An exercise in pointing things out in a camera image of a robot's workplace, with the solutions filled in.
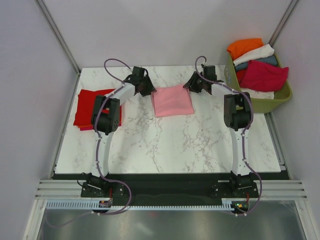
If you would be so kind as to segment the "pink t-shirt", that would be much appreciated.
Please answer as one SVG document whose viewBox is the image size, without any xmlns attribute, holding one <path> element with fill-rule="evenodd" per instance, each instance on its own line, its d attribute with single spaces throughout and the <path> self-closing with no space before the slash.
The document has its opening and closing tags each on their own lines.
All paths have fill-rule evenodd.
<svg viewBox="0 0 320 240">
<path fill-rule="evenodd" d="M 151 94 L 151 102 L 157 118 L 195 113 L 190 91 L 182 84 L 157 88 Z"/>
</svg>

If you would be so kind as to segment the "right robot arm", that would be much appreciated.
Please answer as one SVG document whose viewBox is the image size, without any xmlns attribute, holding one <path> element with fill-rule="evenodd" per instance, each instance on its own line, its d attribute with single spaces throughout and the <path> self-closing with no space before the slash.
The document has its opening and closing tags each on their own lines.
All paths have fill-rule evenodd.
<svg viewBox="0 0 320 240">
<path fill-rule="evenodd" d="M 232 175 L 246 177 L 252 172 L 247 160 L 249 128 L 253 122 L 253 107 L 250 94 L 240 92 L 217 79 L 214 65 L 202 65 L 202 71 L 197 69 L 190 79 L 184 84 L 184 88 L 194 93 L 205 90 L 212 94 L 214 86 L 222 91 L 223 96 L 223 120 L 229 129 L 232 142 Z"/>
</svg>

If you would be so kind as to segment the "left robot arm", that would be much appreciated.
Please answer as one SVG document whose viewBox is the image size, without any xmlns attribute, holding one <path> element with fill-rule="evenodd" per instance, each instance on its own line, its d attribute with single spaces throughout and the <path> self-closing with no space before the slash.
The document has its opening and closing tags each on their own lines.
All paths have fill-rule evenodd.
<svg viewBox="0 0 320 240">
<path fill-rule="evenodd" d="M 90 173 L 95 177 L 109 174 L 109 154 L 112 138 L 120 124 L 121 106 L 136 94 L 149 96 L 155 92 L 149 72 L 143 67 L 134 66 L 120 87 L 105 95 L 97 95 L 93 104 L 91 124 L 97 134 L 95 160 Z"/>
</svg>

